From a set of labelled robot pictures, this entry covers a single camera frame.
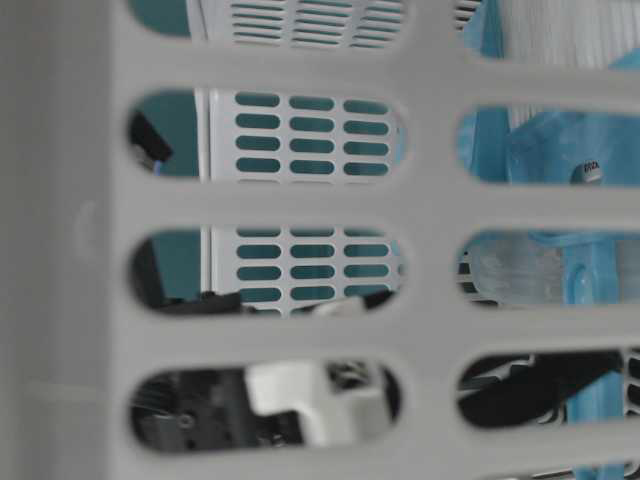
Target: oval opening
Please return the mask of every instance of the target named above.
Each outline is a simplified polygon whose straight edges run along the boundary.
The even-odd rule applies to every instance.
[[[463,44],[486,58],[589,70],[638,65],[634,0],[456,0],[454,19]]]
[[[479,107],[456,133],[459,164],[504,185],[638,187],[640,116],[536,105]]]
[[[498,230],[475,235],[457,259],[471,302],[506,308],[640,301],[640,236],[595,230]]]
[[[483,429],[623,419],[637,410],[628,351],[520,352],[481,358],[458,383],[462,417]]]
[[[405,23],[402,0],[381,1],[386,4],[365,5],[368,0],[129,0],[129,5],[145,27],[199,44],[362,50],[392,44]]]
[[[153,235],[130,275],[138,299],[168,319],[366,315],[402,287],[404,262],[372,228],[242,225]]]
[[[401,408],[397,380],[376,361],[290,360],[160,373],[133,393],[129,419],[152,450],[214,453],[367,443],[392,428]]]
[[[358,112],[381,105],[353,102]],[[166,91],[135,106],[127,139],[133,159],[157,176],[245,186],[375,184],[402,162],[406,131],[386,107],[368,107],[386,112],[376,122],[344,105],[351,104],[269,92]]]

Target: plastic grid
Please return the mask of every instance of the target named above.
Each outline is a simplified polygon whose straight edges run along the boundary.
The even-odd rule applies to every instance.
[[[194,47],[139,26],[124,0],[7,0],[3,7],[10,41],[0,45],[8,59],[0,82],[10,95],[0,117],[0,241],[3,294],[11,301],[2,304],[2,478],[471,479],[637,454],[633,421],[487,433],[465,424],[453,401],[465,365],[488,353],[640,345],[636,306],[478,309],[455,282],[442,281],[478,230],[640,230],[634,190],[484,185],[458,167],[453,148],[460,116],[476,104],[639,113],[635,75],[486,62],[462,50],[453,5],[439,0],[407,0],[397,41],[358,55]],[[132,161],[123,126],[139,98],[168,86],[305,86],[376,98],[407,126],[407,159],[385,182],[363,189],[212,188],[153,178]],[[310,218],[376,226],[397,238],[410,266],[398,298],[366,321],[172,322],[131,293],[131,253],[155,231]],[[375,357],[400,379],[403,414],[380,441],[348,452],[172,458],[144,450],[128,428],[131,393],[158,371],[335,355]]]

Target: black object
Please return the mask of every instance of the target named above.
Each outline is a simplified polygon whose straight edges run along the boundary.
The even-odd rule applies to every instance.
[[[170,300],[157,307],[159,311],[171,315],[215,315],[225,313],[241,313],[242,297],[239,293],[218,295],[215,292],[203,292],[199,300]]]
[[[243,309],[251,311],[243,308],[239,293],[218,295],[215,292],[202,292],[198,300],[192,301],[167,298],[151,240],[144,242],[133,257],[131,283],[143,303],[154,310],[175,316],[240,313]]]
[[[460,399],[458,406],[478,427],[521,425],[557,408],[621,365],[616,352],[538,355],[531,368]]]
[[[160,308],[166,303],[164,287],[151,240],[140,245],[133,256],[131,283],[138,298],[149,307]]]
[[[462,377],[463,382],[468,382],[473,378],[483,375],[491,370],[502,367],[508,363],[515,362],[517,360],[527,360],[528,355],[505,355],[502,357],[486,357],[477,361],[465,372]]]
[[[131,119],[129,142],[142,148],[150,159],[162,163],[173,155],[171,146],[162,138],[147,117],[139,111],[136,111]]]
[[[159,375],[131,402],[138,439],[167,453],[301,445],[298,415],[253,413],[243,369]]]

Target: teal background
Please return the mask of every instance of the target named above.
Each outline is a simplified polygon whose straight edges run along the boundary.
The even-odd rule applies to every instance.
[[[190,36],[185,0],[129,0],[140,23],[166,35]]]
[[[168,35],[189,36],[185,0],[130,0],[141,23]],[[136,108],[171,145],[173,157],[162,174],[172,177],[198,176],[198,139],[193,93],[172,91],[152,95]],[[186,230],[154,235],[165,294],[193,299],[200,291],[200,232]]]

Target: black cable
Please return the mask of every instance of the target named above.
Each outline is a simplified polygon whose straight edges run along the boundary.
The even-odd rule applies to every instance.
[[[531,368],[463,397],[458,406],[478,427],[521,425],[557,408],[621,364],[620,354],[613,352],[539,355]]]

